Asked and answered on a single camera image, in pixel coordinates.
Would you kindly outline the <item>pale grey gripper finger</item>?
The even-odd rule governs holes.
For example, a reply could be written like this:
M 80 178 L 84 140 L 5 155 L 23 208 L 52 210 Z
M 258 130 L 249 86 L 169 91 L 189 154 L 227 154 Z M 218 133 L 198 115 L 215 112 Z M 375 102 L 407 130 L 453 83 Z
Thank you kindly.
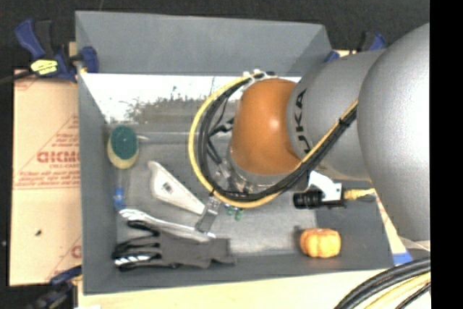
M 221 207 L 221 201 L 217 197 L 209 197 L 205 204 L 205 210 L 195 225 L 200 232 L 209 232 L 216 220 Z

